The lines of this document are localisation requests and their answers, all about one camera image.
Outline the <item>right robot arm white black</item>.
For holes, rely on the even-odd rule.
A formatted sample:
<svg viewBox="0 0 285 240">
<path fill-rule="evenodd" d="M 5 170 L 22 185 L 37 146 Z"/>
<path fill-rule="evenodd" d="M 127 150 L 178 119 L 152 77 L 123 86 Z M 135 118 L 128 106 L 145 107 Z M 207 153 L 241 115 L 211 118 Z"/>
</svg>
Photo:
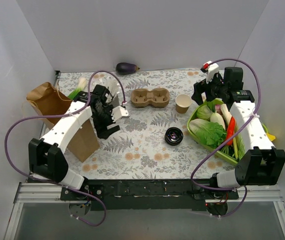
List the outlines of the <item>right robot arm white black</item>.
<svg viewBox="0 0 285 240">
<path fill-rule="evenodd" d="M 234 170 L 214 174 L 208 185 L 197 182 L 195 185 L 208 189 L 215 199 L 242 186 L 275 185 L 285 164 L 285 151 L 276 149 L 264 131 L 257 115 L 260 103 L 255 102 L 249 90 L 243 89 L 242 68 L 227 67 L 224 75 L 220 75 L 219 66 L 212 62 L 205 63 L 201 71 L 206 73 L 206 79 L 194 84 L 192 100 L 202 104 L 202 93 L 205 93 L 207 100 L 222 99 L 238 127 L 227 140 L 241 135 L 245 154 Z"/>
</svg>

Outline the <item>black plastic cup lid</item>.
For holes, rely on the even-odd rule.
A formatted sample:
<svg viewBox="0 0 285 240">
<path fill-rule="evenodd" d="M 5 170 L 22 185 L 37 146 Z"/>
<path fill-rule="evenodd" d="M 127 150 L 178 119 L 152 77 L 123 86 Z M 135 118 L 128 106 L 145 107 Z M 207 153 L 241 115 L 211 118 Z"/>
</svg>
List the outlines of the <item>black plastic cup lid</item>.
<svg viewBox="0 0 285 240">
<path fill-rule="evenodd" d="M 184 138 L 183 132 L 177 127 L 170 127 L 166 130 L 164 139 L 170 146 L 179 145 Z"/>
</svg>

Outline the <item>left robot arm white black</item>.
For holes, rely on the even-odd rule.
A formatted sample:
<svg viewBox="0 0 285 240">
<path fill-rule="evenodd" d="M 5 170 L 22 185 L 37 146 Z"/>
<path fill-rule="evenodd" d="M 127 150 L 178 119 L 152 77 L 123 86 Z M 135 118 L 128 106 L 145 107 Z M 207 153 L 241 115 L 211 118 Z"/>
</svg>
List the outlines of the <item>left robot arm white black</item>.
<svg viewBox="0 0 285 240">
<path fill-rule="evenodd" d="M 108 102 L 114 97 L 103 85 L 96 85 L 90 93 L 81 91 L 57 124 L 41 139 L 32 139 L 28 145 L 29 169 L 50 181 L 70 187 L 72 195 L 84 200 L 89 188 L 85 178 L 69 168 L 64 153 L 68 144 L 86 121 L 93 121 L 97 137 L 107 139 L 120 130 L 116 121 L 128 117 L 123 104 Z"/>
</svg>

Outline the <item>brown paper coffee cup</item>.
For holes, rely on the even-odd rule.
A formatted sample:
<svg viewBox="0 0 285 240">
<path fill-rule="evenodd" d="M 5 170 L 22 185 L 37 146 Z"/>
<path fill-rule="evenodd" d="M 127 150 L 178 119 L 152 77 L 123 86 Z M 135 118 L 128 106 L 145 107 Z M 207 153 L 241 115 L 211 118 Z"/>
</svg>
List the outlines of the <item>brown paper coffee cup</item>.
<svg viewBox="0 0 285 240">
<path fill-rule="evenodd" d="M 175 98 L 175 110 L 179 114 L 185 114 L 190 105 L 192 104 L 192 99 L 189 95 L 180 94 Z"/>
</svg>

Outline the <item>brown pulp cup carrier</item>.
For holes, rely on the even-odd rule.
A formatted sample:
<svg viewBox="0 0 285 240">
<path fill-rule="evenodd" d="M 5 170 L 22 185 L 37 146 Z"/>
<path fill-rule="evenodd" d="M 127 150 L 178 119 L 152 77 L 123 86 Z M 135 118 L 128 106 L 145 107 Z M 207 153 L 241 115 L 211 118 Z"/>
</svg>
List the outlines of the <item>brown pulp cup carrier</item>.
<svg viewBox="0 0 285 240">
<path fill-rule="evenodd" d="M 155 108 L 164 108 L 169 104 L 170 93 L 166 88 L 137 88 L 131 92 L 131 103 L 137 108 L 153 106 Z"/>
</svg>

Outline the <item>brown paper bag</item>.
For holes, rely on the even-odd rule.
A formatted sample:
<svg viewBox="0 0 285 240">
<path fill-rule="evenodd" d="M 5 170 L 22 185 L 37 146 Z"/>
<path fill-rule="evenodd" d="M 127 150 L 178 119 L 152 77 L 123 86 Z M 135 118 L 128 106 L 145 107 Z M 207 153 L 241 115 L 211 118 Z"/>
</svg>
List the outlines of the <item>brown paper bag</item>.
<svg viewBox="0 0 285 240">
<path fill-rule="evenodd" d="M 72 100 L 57 90 L 51 83 L 45 82 L 30 91 L 26 100 L 41 116 L 63 115 L 69 109 Z M 67 149 L 80 161 L 87 160 L 100 144 L 94 132 L 91 120 L 88 119 L 70 140 Z"/>
</svg>

